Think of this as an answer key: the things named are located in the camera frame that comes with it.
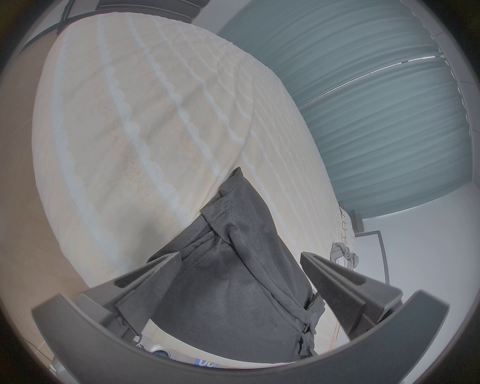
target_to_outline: curtain fold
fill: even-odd
[[[347,211],[385,215],[471,180],[456,80],[400,1],[253,0],[219,34],[282,80]]]

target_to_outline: bed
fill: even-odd
[[[93,287],[144,264],[236,167],[297,261],[353,249],[312,136],[281,81],[191,24],[136,13],[81,19],[58,37],[36,95],[37,188],[62,252]],[[315,350],[333,348],[329,308]]]

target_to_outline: blue label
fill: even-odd
[[[195,359],[195,365],[200,365],[201,367],[216,368],[218,364],[210,363],[207,360]]]

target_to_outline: white wall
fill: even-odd
[[[402,289],[404,301],[423,289],[450,304],[436,339],[407,376],[409,384],[452,339],[480,289],[480,189],[469,183],[440,199],[363,224],[365,232],[381,231],[390,284]]]
[[[39,33],[45,31],[48,27],[58,23],[67,3],[68,0],[57,0],[50,5],[48,9],[40,16],[40,24],[38,24],[35,30],[30,34],[27,42],[33,39]]]
[[[217,34],[250,1],[252,0],[210,0],[192,24]]]

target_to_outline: teal curtain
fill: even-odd
[[[400,1],[253,0],[219,35],[282,80],[347,211],[385,215],[471,180],[456,80]]]

